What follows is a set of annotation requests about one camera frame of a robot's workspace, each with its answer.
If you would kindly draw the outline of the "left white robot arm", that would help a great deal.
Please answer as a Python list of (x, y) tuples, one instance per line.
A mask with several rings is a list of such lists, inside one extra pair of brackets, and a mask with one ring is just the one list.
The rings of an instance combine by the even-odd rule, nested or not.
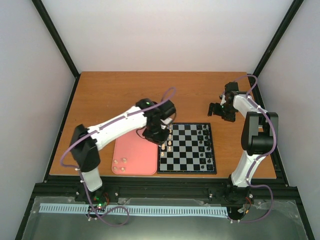
[(126, 112), (101, 124), (85, 127), (78, 125), (73, 132), (68, 151), (77, 163), (80, 178), (86, 185), (86, 195), (92, 201), (103, 198), (104, 188), (98, 166), (101, 162), (99, 151), (117, 138), (138, 129), (149, 142), (160, 145), (168, 136), (171, 116), (176, 114), (170, 100), (160, 103), (148, 98), (139, 100)]

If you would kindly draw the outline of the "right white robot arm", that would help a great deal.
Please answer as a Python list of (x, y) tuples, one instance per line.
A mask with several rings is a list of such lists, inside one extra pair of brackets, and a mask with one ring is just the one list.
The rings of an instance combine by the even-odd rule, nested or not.
[(208, 116), (220, 116), (228, 122), (236, 121), (236, 113), (245, 118), (240, 141), (243, 153), (220, 193), (228, 203), (235, 204), (249, 196), (251, 180), (259, 164), (275, 150), (279, 116), (263, 109), (250, 94), (239, 91), (237, 82), (227, 83), (219, 99), (220, 103), (209, 104)]

